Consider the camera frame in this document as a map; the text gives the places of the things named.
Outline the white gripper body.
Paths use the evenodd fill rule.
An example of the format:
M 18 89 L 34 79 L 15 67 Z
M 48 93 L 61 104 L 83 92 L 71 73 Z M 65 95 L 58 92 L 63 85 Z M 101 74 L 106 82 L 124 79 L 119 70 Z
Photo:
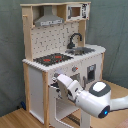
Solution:
M 71 101 L 74 101 L 77 93 L 83 90 L 77 80 L 72 80 L 64 74 L 60 74 L 57 77 L 57 83 L 61 91 L 61 96 L 64 100 L 70 99 Z

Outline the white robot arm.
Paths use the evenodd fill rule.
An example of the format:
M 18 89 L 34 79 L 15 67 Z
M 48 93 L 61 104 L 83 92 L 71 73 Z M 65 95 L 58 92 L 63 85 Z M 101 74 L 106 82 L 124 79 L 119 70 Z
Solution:
M 86 91 L 77 80 L 60 74 L 57 83 L 64 100 L 70 100 L 78 108 L 96 118 L 104 118 L 112 111 L 128 109 L 128 95 L 112 99 L 111 88 L 104 82 L 95 82 Z

